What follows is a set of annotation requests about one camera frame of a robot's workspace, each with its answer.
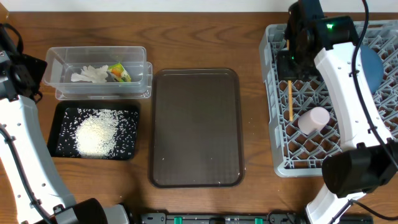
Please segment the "dark blue plate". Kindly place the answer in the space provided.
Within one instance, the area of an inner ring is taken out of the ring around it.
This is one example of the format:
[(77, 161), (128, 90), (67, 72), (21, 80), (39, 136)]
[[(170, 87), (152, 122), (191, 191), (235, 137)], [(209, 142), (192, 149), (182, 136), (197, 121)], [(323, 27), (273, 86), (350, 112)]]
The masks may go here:
[(374, 95), (383, 81), (384, 70), (382, 60), (373, 49), (366, 45), (362, 45), (360, 51), (364, 75), (369, 89)]

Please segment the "white tissue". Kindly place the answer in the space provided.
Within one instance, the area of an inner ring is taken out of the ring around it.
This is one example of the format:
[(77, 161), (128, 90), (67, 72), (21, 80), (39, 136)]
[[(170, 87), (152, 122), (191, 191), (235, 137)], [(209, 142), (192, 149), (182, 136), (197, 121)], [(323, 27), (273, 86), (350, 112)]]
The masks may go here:
[(92, 82), (92, 83), (106, 83), (108, 78), (108, 66), (103, 65), (100, 68), (84, 66), (80, 73), (73, 73), (71, 75), (72, 82)]

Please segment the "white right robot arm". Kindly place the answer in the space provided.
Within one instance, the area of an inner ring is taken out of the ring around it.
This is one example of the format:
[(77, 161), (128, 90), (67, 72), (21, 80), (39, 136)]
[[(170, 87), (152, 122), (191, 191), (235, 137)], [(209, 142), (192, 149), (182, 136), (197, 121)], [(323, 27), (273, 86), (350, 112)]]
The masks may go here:
[(289, 7), (284, 38), (279, 78), (323, 78), (342, 150), (323, 160), (324, 186), (306, 206), (304, 221), (338, 223), (350, 206), (395, 176), (397, 143), (374, 104), (360, 56), (364, 34), (350, 17), (327, 17), (318, 1), (298, 0)]

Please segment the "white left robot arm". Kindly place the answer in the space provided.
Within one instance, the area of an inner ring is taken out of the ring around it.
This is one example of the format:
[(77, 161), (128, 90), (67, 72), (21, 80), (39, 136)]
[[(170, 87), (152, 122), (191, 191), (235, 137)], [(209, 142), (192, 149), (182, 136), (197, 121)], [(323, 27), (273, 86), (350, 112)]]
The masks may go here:
[(104, 208), (95, 198), (76, 202), (56, 170), (42, 135), (36, 104), (47, 62), (23, 53), (1, 24), (1, 162), (19, 223), (132, 223), (123, 204)]

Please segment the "wooden chopstick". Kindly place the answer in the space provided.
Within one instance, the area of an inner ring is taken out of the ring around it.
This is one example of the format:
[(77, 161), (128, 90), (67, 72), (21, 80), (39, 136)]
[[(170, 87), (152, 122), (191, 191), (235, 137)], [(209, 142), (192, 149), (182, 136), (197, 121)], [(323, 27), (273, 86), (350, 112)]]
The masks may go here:
[[(287, 50), (289, 50), (289, 40), (287, 40)], [(294, 120), (293, 114), (293, 96), (292, 96), (292, 81), (288, 80), (288, 97), (289, 97), (289, 121), (292, 122)]]

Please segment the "yellow green snack wrapper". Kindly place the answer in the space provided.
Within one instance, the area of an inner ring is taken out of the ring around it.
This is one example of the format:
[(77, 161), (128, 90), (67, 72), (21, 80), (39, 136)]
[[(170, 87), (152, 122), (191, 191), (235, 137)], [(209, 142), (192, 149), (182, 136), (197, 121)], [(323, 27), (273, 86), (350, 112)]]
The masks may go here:
[(131, 82), (131, 77), (121, 63), (117, 63), (108, 67), (107, 73), (111, 75), (116, 82)]

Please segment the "pink cup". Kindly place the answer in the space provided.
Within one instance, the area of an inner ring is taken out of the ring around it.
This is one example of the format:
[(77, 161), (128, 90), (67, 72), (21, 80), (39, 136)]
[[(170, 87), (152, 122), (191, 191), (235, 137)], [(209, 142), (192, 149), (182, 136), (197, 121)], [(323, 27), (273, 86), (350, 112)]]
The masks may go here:
[(305, 112), (298, 119), (298, 128), (306, 135), (321, 131), (329, 122), (330, 114), (322, 107), (315, 107)]

